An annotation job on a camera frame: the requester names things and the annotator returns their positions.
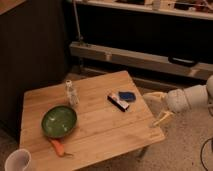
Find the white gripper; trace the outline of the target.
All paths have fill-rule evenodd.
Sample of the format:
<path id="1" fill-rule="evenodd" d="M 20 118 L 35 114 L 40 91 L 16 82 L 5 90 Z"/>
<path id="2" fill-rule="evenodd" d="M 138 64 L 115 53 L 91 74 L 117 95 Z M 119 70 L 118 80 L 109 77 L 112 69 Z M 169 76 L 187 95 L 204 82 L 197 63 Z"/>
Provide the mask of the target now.
<path id="1" fill-rule="evenodd" d="M 145 100 L 156 102 L 162 102 L 165 98 L 168 108 L 174 113 L 181 113 L 190 109 L 190 105 L 182 89 L 169 91 L 167 95 L 164 92 L 145 93 L 143 95 L 143 98 Z M 161 124 L 164 124 L 165 122 L 168 122 L 174 115 L 173 112 L 161 111 L 158 117 L 153 122 L 152 126 L 157 127 Z"/>

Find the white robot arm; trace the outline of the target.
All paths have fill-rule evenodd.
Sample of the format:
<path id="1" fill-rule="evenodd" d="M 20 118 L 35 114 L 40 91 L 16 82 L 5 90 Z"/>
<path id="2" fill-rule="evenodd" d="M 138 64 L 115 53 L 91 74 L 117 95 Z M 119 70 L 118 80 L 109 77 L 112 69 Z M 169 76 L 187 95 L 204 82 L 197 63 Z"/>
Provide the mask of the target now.
<path id="1" fill-rule="evenodd" d="M 151 127 L 157 127 L 165 123 L 175 114 L 201 107 L 213 108 L 213 75 L 207 79 L 205 85 L 174 89 L 167 93 L 145 93 L 143 98 L 151 102 L 158 102 L 162 105 L 162 109 L 157 118 L 151 124 Z"/>

